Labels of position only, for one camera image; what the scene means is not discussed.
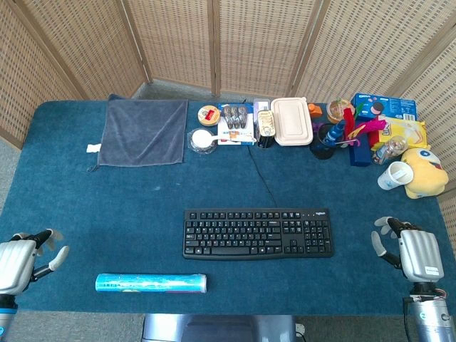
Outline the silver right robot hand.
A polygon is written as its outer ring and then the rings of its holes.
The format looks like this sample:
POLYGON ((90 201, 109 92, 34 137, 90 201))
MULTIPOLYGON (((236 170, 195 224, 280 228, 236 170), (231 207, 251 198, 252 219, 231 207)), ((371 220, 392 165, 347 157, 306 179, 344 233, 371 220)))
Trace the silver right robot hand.
POLYGON ((403 272, 412 283, 436 283, 444 276, 437 239, 409 222, 394 217, 381 217, 374 221, 380 231, 371 232, 371 243, 378 257, 403 272), (389 252, 381 237, 389 234, 398 241, 399 255, 389 252))

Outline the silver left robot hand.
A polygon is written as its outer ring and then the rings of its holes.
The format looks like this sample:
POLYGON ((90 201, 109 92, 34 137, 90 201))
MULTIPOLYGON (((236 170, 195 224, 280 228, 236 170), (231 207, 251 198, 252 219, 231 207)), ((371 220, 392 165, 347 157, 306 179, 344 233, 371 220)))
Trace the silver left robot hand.
POLYGON ((44 266, 35 267, 36 257, 43 255, 43 245, 51 251, 63 235, 55 229, 45 229, 38 234, 15 233, 7 242, 1 243, 1 295, 17 296, 24 292, 30 282, 57 270, 66 260, 69 246, 63 246, 54 259, 44 266))

